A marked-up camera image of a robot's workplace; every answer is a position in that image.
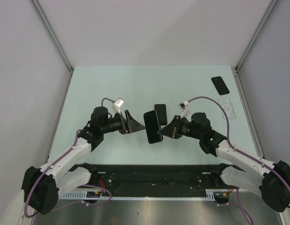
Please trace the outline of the clear magsafe phone case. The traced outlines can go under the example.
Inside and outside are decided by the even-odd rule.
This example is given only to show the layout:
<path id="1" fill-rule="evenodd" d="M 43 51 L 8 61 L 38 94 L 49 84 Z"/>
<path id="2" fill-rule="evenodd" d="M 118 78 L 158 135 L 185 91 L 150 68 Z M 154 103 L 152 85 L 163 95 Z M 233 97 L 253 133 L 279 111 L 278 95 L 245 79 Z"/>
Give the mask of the clear magsafe phone case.
<path id="1" fill-rule="evenodd" d="M 219 98 L 218 103 L 224 109 L 229 120 L 235 120 L 237 118 L 232 101 L 230 98 Z"/>

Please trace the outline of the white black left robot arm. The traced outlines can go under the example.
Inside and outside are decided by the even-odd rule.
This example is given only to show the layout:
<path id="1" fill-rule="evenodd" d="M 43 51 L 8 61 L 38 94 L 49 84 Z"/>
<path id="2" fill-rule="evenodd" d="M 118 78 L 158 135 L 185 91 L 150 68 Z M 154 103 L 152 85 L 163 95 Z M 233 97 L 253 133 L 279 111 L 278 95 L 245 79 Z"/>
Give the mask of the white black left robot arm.
<path id="1" fill-rule="evenodd" d="M 74 171 L 70 169 L 103 142 L 104 134 L 118 131 L 126 135 L 144 129 L 145 126 L 136 121 L 128 110 L 112 116 L 107 108 L 96 107 L 86 126 L 77 130 L 74 143 L 68 150 L 39 168 L 31 166 L 26 170 L 21 187 L 24 191 L 24 216 L 33 217 L 28 214 L 29 207 L 45 215 L 54 209 L 60 197 L 73 189 L 97 185 L 97 167 L 83 163 Z"/>

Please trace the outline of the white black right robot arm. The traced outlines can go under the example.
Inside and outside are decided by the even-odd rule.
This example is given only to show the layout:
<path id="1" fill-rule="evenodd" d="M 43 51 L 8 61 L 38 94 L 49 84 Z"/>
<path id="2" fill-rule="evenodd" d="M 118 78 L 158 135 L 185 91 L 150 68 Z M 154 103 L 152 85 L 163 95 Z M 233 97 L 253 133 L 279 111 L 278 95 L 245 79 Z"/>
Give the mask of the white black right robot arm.
<path id="1" fill-rule="evenodd" d="M 226 184 L 236 186 L 261 197 L 277 212 L 290 209 L 290 166 L 283 161 L 274 163 L 238 149 L 228 136 L 212 129 L 205 113 L 193 114 L 191 121 L 176 115 L 158 134 L 172 139 L 182 136 L 198 139 L 206 154 L 231 162 L 231 166 L 221 164 L 220 170 L 211 176 L 216 188 Z"/>

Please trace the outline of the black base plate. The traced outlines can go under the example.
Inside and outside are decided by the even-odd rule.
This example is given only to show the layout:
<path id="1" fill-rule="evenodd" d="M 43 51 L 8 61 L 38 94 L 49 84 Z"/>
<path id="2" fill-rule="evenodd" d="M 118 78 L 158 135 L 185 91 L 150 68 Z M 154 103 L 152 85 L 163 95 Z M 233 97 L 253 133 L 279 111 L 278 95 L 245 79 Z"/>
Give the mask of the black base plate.
<path id="1" fill-rule="evenodd" d="M 162 190 L 228 189 L 231 193 L 236 187 L 223 183 L 216 174 L 220 165 L 92 165 L 95 177 L 78 189 L 98 188 L 111 194 L 119 189 L 139 192 L 156 186 Z"/>

